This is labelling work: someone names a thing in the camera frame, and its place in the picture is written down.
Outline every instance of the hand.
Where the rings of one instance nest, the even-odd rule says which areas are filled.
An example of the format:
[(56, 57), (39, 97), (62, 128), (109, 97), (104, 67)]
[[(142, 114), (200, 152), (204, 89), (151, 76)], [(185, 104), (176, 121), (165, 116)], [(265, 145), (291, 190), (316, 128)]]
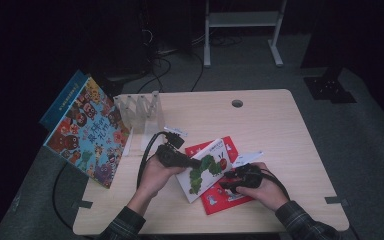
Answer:
[(152, 156), (145, 165), (139, 188), (127, 207), (143, 216), (152, 198), (157, 196), (158, 191), (166, 185), (168, 179), (184, 170), (185, 168), (181, 167), (166, 168), (157, 156)]
[[(268, 170), (266, 164), (263, 162), (252, 163), (252, 165), (258, 166), (260, 169)], [(276, 211), (289, 201), (276, 183), (264, 178), (258, 188), (237, 187), (236, 191), (260, 201), (260, 203), (272, 211)]]

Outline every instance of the table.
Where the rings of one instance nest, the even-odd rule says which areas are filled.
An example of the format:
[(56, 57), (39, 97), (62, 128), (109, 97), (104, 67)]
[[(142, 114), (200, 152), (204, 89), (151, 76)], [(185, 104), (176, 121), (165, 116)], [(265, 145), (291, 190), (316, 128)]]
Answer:
[[(346, 230), (349, 226), (341, 204), (327, 204), (336, 193), (288, 90), (160, 93), (167, 125), (187, 132), (192, 146), (231, 136), (239, 153), (262, 150), (268, 168), (315, 220)], [(241, 101), (242, 107), (232, 102)], [(103, 231), (127, 204), (136, 189), (143, 152), (141, 134), (133, 134), (129, 156), (121, 159), (111, 189), (89, 180), (73, 230), (80, 235)], [(189, 204), (176, 178), (151, 202), (141, 234), (283, 232), (274, 213), (251, 201), (206, 215), (200, 200)]]
[(204, 66), (211, 66), (210, 28), (212, 27), (275, 27), (273, 39), (268, 40), (270, 51), (277, 67), (283, 66), (277, 50), (277, 39), (282, 26), (287, 0), (282, 0), (279, 11), (257, 12), (210, 12), (209, 1), (205, 9)]

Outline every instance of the white shelf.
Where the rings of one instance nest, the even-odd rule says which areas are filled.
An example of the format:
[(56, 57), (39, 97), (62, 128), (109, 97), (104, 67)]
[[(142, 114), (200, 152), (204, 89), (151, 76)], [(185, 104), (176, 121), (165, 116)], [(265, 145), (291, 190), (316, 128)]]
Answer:
[(278, 11), (210, 13), (209, 27), (276, 26)]

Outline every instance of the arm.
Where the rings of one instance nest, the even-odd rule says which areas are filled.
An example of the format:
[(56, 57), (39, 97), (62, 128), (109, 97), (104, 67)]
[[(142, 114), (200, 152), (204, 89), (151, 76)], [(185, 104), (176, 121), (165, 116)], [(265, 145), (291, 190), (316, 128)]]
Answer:
[[(262, 162), (254, 164), (260, 169), (268, 170)], [(282, 190), (270, 180), (263, 179), (258, 188), (237, 187), (236, 191), (255, 198), (274, 211), (294, 239), (341, 239), (336, 229), (314, 221), (295, 201), (289, 201)]]
[(182, 171), (184, 168), (166, 168), (155, 155), (152, 156), (146, 163), (141, 184), (127, 206), (96, 239), (138, 239), (137, 235), (145, 224), (143, 216), (152, 198), (171, 176)]

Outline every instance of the book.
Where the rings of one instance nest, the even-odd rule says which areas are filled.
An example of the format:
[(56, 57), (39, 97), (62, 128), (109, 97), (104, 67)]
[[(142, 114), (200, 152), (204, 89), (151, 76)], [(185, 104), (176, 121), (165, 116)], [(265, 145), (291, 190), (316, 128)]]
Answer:
[[(230, 161), (233, 164), (239, 155), (238, 151), (230, 136), (224, 137), (222, 139)], [(193, 156), (210, 143), (211, 141), (195, 146), (186, 147), (185, 154), (188, 156)], [(228, 182), (233, 180), (227, 179), (223, 176), (200, 196), (207, 215), (254, 200), (252, 197), (244, 196), (240, 193), (234, 194), (229, 189), (223, 189), (219, 184), (221, 181)]]
[(222, 139), (216, 139), (197, 152), (193, 158), (201, 160), (198, 169), (187, 168), (176, 175), (189, 203), (198, 199), (223, 174), (232, 168)]
[(39, 123), (51, 132), (43, 146), (110, 188), (130, 131), (92, 77), (77, 71)]

